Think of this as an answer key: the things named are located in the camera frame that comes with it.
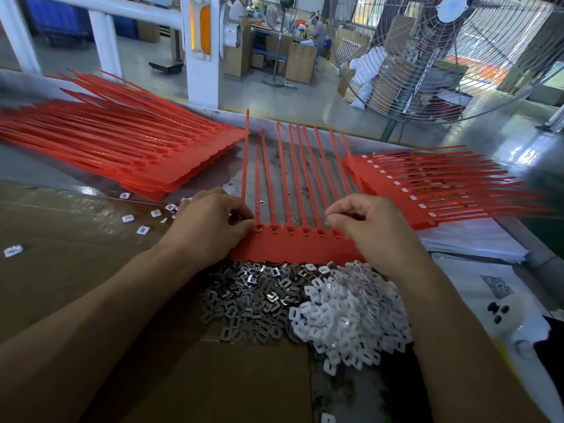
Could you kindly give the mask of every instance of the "fan grille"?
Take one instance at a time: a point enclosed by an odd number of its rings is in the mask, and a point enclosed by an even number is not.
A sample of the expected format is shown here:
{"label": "fan grille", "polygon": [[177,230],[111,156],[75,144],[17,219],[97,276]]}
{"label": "fan grille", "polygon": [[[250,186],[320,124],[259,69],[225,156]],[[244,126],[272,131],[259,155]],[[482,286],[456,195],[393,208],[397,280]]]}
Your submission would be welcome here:
{"label": "fan grille", "polygon": [[358,99],[390,118],[466,120],[528,95],[561,70],[563,5],[331,0],[333,65]]}

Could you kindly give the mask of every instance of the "seated worker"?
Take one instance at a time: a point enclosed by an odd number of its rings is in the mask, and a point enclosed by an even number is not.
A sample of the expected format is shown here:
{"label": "seated worker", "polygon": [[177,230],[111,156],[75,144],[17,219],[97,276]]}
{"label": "seated worker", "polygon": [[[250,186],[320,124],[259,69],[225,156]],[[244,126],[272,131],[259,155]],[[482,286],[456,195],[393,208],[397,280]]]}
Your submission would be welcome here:
{"label": "seated worker", "polygon": [[253,4],[252,0],[229,0],[233,4],[229,9],[229,19],[232,21],[241,20],[241,16],[247,16],[246,8]]}
{"label": "seated worker", "polygon": [[[435,423],[548,422],[391,200],[352,194],[325,214],[396,284]],[[255,227],[220,188],[184,200],[153,248],[0,346],[0,421],[77,422],[159,308]]]}
{"label": "seated worker", "polygon": [[321,22],[318,13],[314,13],[312,18],[310,19],[310,24],[314,26],[313,32],[311,32],[311,36],[314,38],[315,46],[317,47],[317,53],[315,54],[316,63],[319,60],[319,55],[321,54],[321,49],[325,44],[325,27],[323,26],[323,22]]}

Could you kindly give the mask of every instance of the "yellow light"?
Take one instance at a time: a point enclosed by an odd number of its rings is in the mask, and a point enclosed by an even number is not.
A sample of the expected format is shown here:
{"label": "yellow light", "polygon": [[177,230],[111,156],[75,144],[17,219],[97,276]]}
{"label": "yellow light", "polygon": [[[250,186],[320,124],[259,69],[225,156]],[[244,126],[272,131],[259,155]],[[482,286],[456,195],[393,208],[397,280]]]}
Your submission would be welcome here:
{"label": "yellow light", "polygon": [[210,7],[204,6],[200,10],[200,43],[202,51],[206,55],[211,55],[212,38],[210,36]]}
{"label": "yellow light", "polygon": [[192,10],[192,3],[190,3],[190,34],[192,36],[192,51],[196,48],[196,37],[194,36],[194,10]]}

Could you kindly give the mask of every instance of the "person's left hand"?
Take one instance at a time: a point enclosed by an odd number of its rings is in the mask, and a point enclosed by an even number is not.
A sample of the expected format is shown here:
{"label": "person's left hand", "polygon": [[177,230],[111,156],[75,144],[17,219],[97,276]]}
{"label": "person's left hand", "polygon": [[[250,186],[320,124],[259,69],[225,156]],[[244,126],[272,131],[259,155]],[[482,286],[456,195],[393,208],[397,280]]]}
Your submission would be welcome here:
{"label": "person's left hand", "polygon": [[199,271],[224,258],[256,226],[240,197],[220,187],[202,190],[191,201],[182,201],[158,247]]}

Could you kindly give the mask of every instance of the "person's right hand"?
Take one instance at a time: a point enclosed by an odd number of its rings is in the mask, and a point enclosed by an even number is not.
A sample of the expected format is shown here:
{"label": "person's right hand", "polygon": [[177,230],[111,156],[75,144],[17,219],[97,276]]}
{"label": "person's right hand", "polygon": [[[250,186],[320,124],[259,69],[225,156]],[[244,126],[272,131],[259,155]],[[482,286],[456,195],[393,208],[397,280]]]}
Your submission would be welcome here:
{"label": "person's right hand", "polygon": [[329,206],[327,222],[352,239],[366,261],[392,280],[432,263],[398,207],[385,197],[351,194]]}

